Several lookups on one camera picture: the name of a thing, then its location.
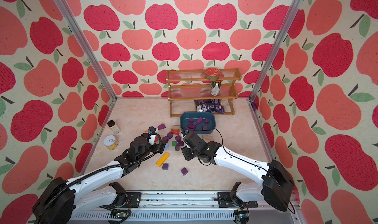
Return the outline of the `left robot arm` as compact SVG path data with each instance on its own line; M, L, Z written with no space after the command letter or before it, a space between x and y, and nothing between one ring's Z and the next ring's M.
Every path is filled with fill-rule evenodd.
M32 208L36 224L66 224L71 218L89 210L106 207L133 207L132 199L118 179L130 174L141 163L162 153L169 139L157 128L136 137L128 149L107 165L85 175L54 179Z

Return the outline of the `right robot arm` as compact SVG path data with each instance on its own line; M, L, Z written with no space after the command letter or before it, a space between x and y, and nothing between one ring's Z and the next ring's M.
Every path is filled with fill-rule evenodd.
M290 201L294 189L294 181L281 162L261 162L237 154L221 143L206 142L195 132L181 132L185 146L182 153L185 160L197 158L203 165L226 167L253 180L253 184L235 183L228 198L235 207L245 208L250 201L263 199L271 207L285 212L294 213Z

